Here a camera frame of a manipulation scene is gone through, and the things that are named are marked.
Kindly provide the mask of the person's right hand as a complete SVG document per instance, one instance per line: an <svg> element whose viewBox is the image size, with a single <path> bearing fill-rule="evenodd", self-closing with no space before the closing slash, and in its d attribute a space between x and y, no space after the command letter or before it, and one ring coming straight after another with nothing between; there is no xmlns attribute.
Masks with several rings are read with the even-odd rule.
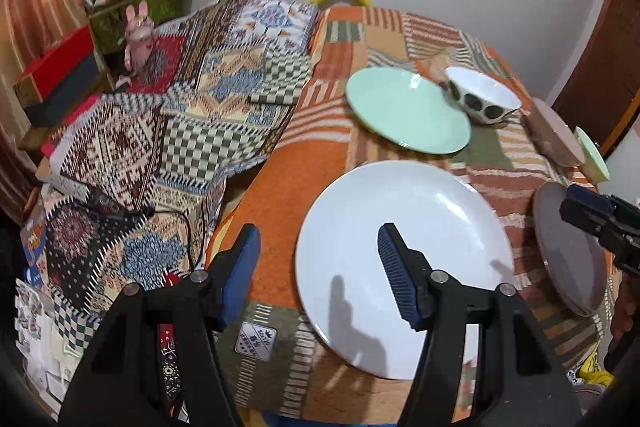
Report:
<svg viewBox="0 0 640 427"><path fill-rule="evenodd" d="M634 289L634 278L624 273L618 288L614 315L611 324L613 338L619 340L634 326L634 314L638 307L637 291Z"/></svg>

